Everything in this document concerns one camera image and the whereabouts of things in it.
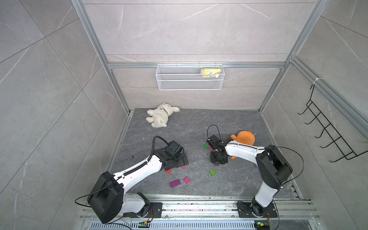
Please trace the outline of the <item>white plush dog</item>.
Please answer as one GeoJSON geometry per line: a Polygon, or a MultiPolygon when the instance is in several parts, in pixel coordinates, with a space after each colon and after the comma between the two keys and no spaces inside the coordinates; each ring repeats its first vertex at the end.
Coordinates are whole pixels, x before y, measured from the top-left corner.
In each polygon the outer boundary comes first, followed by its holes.
{"type": "Polygon", "coordinates": [[[150,109],[147,111],[149,116],[146,117],[146,121],[149,122],[154,128],[167,127],[169,116],[171,116],[174,112],[179,111],[179,107],[171,106],[168,103],[162,103],[156,109],[150,109]]]}

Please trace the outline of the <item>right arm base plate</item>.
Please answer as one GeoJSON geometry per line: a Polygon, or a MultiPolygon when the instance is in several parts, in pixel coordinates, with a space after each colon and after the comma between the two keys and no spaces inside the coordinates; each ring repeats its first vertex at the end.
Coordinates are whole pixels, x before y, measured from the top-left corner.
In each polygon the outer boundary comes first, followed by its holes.
{"type": "Polygon", "coordinates": [[[257,204],[256,202],[243,202],[238,201],[236,203],[238,215],[240,218],[277,218],[278,213],[273,203],[269,204],[266,208],[257,204]]]}

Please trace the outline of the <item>orange plush toy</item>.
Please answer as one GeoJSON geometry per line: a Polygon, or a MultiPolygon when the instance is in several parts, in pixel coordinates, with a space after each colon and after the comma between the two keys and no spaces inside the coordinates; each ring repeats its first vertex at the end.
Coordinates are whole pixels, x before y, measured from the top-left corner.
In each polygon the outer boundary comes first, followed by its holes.
{"type": "Polygon", "coordinates": [[[237,157],[255,163],[254,149],[250,148],[255,143],[255,136],[249,131],[241,131],[237,136],[231,135],[232,141],[227,148],[228,155],[235,159],[237,157]]]}

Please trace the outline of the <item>pink cube block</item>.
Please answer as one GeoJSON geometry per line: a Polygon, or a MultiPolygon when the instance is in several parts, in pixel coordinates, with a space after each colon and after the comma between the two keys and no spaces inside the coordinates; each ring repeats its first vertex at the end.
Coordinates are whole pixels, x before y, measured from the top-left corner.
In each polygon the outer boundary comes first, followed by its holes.
{"type": "Polygon", "coordinates": [[[184,179],[184,182],[186,183],[186,184],[189,184],[189,182],[190,182],[191,180],[190,180],[190,178],[189,177],[186,177],[185,179],[184,179]]]}

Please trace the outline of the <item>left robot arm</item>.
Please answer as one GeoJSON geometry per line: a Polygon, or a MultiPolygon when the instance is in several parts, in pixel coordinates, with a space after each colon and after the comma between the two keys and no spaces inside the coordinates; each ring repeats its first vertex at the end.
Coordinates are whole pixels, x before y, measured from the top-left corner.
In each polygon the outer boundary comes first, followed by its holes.
{"type": "Polygon", "coordinates": [[[92,208],[103,224],[111,224],[117,215],[152,216],[150,201],[142,193],[129,194],[128,191],[154,173],[186,165],[188,159],[182,145],[155,136],[146,159],[123,171],[106,171],[99,176],[92,191],[83,196],[88,203],[85,207],[92,208]]]}

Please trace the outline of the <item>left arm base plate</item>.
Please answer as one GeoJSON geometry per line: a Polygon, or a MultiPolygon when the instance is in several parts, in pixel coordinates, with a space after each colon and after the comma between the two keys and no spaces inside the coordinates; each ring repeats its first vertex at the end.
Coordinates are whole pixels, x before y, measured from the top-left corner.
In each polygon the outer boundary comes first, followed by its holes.
{"type": "Polygon", "coordinates": [[[123,217],[130,217],[130,218],[161,218],[163,211],[163,203],[162,202],[153,202],[150,203],[149,206],[145,206],[143,211],[140,211],[138,214],[129,212],[124,213],[123,217]]]}

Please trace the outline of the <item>yellow sponge in basket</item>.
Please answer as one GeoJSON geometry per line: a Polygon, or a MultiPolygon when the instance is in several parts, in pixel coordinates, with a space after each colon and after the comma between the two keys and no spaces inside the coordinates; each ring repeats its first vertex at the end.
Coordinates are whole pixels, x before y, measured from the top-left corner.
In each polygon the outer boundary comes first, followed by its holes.
{"type": "Polygon", "coordinates": [[[218,78],[222,74],[221,68],[202,68],[200,74],[204,78],[218,78]]]}

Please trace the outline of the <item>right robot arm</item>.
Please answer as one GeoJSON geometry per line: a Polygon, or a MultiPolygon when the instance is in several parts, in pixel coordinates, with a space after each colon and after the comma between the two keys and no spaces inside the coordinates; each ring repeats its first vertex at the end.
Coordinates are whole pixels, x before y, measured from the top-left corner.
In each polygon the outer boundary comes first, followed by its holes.
{"type": "Polygon", "coordinates": [[[278,216],[272,204],[275,195],[281,187],[289,182],[293,169],[283,154],[281,147],[269,145],[256,147],[239,143],[235,140],[222,141],[213,135],[207,139],[212,148],[210,161],[216,164],[226,164],[229,157],[238,157],[255,164],[262,177],[262,184],[251,202],[238,201],[236,203],[239,217],[257,218],[278,216]]]}

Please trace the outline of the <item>metal rail frame front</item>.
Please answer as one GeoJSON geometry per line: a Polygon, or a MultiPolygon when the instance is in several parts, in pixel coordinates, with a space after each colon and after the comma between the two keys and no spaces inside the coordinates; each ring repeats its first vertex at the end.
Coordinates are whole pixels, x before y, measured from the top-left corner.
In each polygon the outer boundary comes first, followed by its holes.
{"type": "Polygon", "coordinates": [[[245,211],[249,197],[148,195],[153,215],[144,218],[118,215],[102,224],[91,209],[83,209],[82,230],[324,230],[313,203],[277,199],[263,218],[245,211]]]}

